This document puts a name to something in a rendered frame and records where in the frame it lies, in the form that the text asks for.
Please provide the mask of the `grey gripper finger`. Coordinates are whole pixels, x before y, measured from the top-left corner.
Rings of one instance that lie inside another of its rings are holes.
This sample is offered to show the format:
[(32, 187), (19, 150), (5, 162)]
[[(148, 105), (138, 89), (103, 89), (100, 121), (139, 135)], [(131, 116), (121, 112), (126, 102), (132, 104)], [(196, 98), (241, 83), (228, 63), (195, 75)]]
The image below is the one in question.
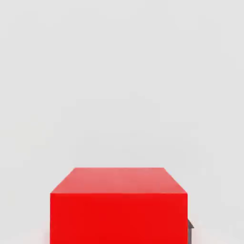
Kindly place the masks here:
[(192, 225), (191, 221), (188, 220), (188, 244), (192, 244), (192, 229), (194, 226)]

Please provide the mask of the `small red cube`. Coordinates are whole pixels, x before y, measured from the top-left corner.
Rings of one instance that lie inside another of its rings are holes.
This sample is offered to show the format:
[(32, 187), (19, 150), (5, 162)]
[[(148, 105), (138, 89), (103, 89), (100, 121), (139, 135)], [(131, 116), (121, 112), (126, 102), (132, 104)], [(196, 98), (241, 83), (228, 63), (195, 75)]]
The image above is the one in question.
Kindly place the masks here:
[(50, 244), (187, 244), (188, 195), (164, 168), (75, 168), (50, 193)]

